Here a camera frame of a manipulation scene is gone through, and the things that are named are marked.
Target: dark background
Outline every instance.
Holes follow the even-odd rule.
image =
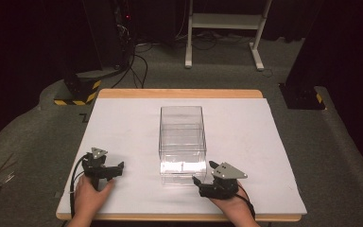
[[[59,9],[67,9],[62,12],[67,19],[56,21],[62,25],[58,34],[61,36],[59,44],[65,46],[61,50],[64,61],[76,73],[99,69],[102,60],[85,14],[83,3],[86,1],[66,2]],[[309,86],[321,85],[328,89],[363,155],[363,0],[324,1],[320,10],[322,2],[273,1],[263,38],[285,37],[287,42],[292,42],[306,37],[298,57],[305,62],[305,70],[302,64],[296,63],[293,67],[299,69],[304,81],[310,79]],[[135,12],[139,35],[173,44],[174,36],[182,27],[184,1],[129,3]],[[0,1],[0,130],[35,107],[46,86],[63,79],[62,71],[50,55],[51,43],[46,36],[47,18],[63,18],[63,14],[54,11],[58,9],[56,4],[59,2],[53,0]],[[264,1],[260,0],[235,0],[233,4],[195,1],[197,12],[257,13],[263,5]],[[308,33],[319,11],[314,29]],[[72,29],[61,31],[64,27]],[[186,23],[181,34],[185,34],[185,30]],[[79,57],[77,61],[74,61],[75,56]]]

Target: white metal stand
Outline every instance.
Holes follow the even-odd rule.
[[[265,8],[260,15],[241,15],[241,14],[213,14],[213,13],[193,13],[193,0],[190,0],[188,35],[185,53],[185,67],[193,66],[192,32],[193,27],[203,28],[228,28],[228,29],[252,29],[257,30],[254,43],[250,43],[250,51],[255,61],[258,71],[264,70],[264,64],[258,53],[258,44],[264,30],[265,22],[272,0],[267,0]]]

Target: hand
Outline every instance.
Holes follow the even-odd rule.
[[[75,191],[75,216],[68,226],[90,226],[96,212],[102,207],[114,187],[114,179],[102,191],[96,191],[91,179],[82,175]]]
[[[238,187],[238,195],[242,196],[245,199],[249,199],[246,193],[242,188]],[[228,200],[217,200],[217,199],[209,199],[213,202],[222,212],[223,214],[231,221],[236,227],[259,227],[259,225],[255,222],[255,219],[251,215],[250,208],[246,204],[245,201],[241,200],[238,197],[232,197]]]

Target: transparent container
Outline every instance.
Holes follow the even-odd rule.
[[[205,131],[200,106],[161,108],[159,156],[163,185],[194,185],[206,176]]]

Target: gray carpet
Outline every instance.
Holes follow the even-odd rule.
[[[363,226],[363,158],[346,131],[323,87],[317,87],[327,110],[289,110],[278,88],[285,82],[303,42],[262,41],[260,55],[266,67],[256,71],[247,43],[226,39],[209,50],[193,49],[193,67],[184,68],[184,48],[142,45],[137,52],[148,63],[146,88],[259,89],[268,99],[285,145],[308,214],[293,223],[272,226]],[[199,48],[211,43],[195,41]],[[145,65],[135,59],[141,77]],[[121,76],[102,80],[100,89],[113,86]],[[0,132],[0,165],[13,153],[15,177],[0,194],[0,226],[61,226],[55,216],[79,143],[86,129],[88,106],[56,106],[58,81],[41,93],[40,104],[18,116]],[[132,74],[118,88],[133,88]],[[193,226],[194,223],[115,222],[111,226]],[[195,226],[211,226],[196,223]]]

